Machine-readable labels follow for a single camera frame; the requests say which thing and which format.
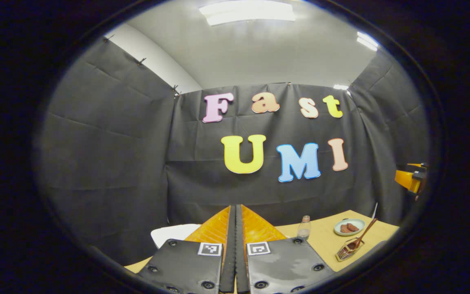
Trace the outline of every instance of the table surface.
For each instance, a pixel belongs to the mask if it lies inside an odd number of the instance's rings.
[[[373,247],[375,247],[375,245],[377,245],[379,242],[389,239],[399,228],[395,225],[376,221],[373,227],[369,229],[367,234],[362,239],[365,243],[362,248],[357,251],[353,257],[339,262],[337,261],[335,254],[344,245],[344,242],[350,240],[351,238],[359,237],[362,234],[362,232],[360,232],[353,236],[337,235],[334,231],[334,227],[337,222],[343,219],[361,219],[366,222],[366,227],[372,220],[370,217],[359,214],[358,212],[353,212],[352,210],[341,212],[326,218],[312,220],[311,233],[308,238],[308,243],[311,245],[311,247],[317,251],[320,257],[324,259],[326,264],[330,266],[330,268],[332,268],[335,272],[345,268],[346,266],[349,266],[351,263],[358,260],[358,258],[373,249]],[[293,225],[280,225],[276,228],[286,237],[292,238],[297,236],[298,225],[298,223]],[[125,266],[125,268],[137,273],[142,269],[143,266],[146,265],[146,263],[148,263],[150,259],[151,257],[136,264]]]

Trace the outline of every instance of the water bottle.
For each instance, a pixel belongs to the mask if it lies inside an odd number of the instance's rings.
[[[302,237],[304,239],[309,238],[309,233],[311,232],[311,222],[309,221],[309,216],[304,216],[302,222],[299,225],[297,231],[297,237]]]

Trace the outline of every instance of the black curtain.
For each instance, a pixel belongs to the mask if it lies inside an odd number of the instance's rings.
[[[351,209],[399,224],[407,202],[394,182],[397,165],[426,160],[427,127],[417,90],[387,54],[378,52],[346,91],[276,83],[186,93],[172,88],[112,42],[99,41],[69,68],[54,92],[37,139],[41,183],[54,212],[84,242],[123,265],[155,252],[150,232],[202,223],[242,203],[273,225]],[[233,93],[221,122],[203,123],[206,95]],[[256,114],[253,95],[276,96],[277,112]],[[340,101],[334,118],[322,99]],[[300,112],[302,97],[319,117]],[[241,160],[252,160],[248,136],[263,134],[264,164],[253,174],[224,165],[223,136],[242,136]],[[333,171],[328,140],[342,138],[349,168]],[[317,143],[321,176],[281,183],[278,145],[300,154]]]
[[[164,154],[173,91],[112,42],[66,72],[38,138],[41,184],[67,227],[116,262],[155,250],[168,225]]]

